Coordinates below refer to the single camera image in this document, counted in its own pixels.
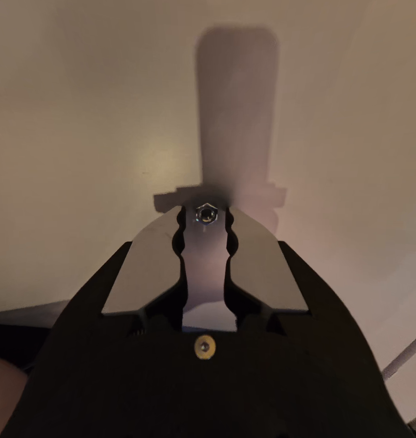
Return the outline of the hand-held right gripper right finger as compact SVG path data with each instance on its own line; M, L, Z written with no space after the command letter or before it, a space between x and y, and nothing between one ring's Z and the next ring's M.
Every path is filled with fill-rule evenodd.
M275 235L236 207L226 211L224 301L237 330L266 329L273 315L307 315L309 307Z

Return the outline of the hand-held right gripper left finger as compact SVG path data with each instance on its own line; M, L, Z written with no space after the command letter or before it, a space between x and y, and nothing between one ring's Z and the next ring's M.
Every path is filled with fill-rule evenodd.
M185 228L186 209L178 205L133 238L103 306L104 316L137 315L145 329L160 317L173 330L182 330L188 299Z

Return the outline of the steel hex nut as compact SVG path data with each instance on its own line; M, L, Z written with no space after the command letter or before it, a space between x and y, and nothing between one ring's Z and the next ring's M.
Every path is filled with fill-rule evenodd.
M218 208L210 203L204 203L196 208L196 221L204 226L211 225L218 218Z

